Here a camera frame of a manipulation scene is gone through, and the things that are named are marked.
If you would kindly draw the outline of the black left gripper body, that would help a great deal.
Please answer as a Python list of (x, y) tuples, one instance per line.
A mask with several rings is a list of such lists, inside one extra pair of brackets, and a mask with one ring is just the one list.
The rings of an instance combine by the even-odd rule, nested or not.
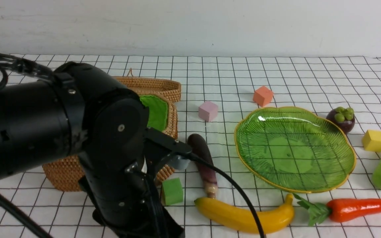
[(95, 206), (93, 218), (120, 238), (184, 238), (185, 230), (161, 205), (143, 154), (124, 156), (79, 154), (85, 176), (81, 187)]

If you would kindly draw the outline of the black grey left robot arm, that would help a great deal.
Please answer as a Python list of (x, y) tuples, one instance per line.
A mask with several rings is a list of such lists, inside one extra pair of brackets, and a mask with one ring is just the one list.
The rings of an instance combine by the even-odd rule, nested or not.
[[(93, 218), (120, 238), (183, 238), (163, 207), (157, 172), (190, 153), (148, 127), (139, 95), (87, 63), (52, 71), (0, 53), (0, 179), (77, 155)], [(0, 206), (40, 238), (49, 234), (0, 195)]]

